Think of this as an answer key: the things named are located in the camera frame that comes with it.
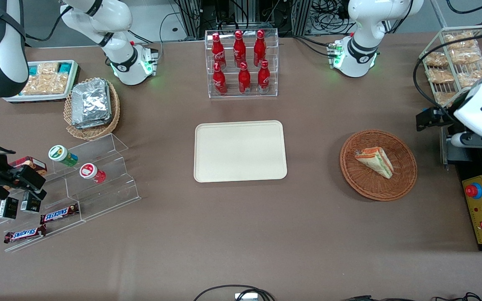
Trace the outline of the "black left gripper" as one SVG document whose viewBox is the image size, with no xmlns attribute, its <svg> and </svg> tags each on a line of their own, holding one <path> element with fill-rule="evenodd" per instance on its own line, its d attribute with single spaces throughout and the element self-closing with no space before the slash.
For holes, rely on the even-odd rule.
<svg viewBox="0 0 482 301">
<path fill-rule="evenodd" d="M 426 109 L 426 113 L 416 115 L 416 131 L 423 131 L 425 128 L 433 126 L 454 125 L 456 120 L 444 108 L 430 107 Z"/>
</svg>

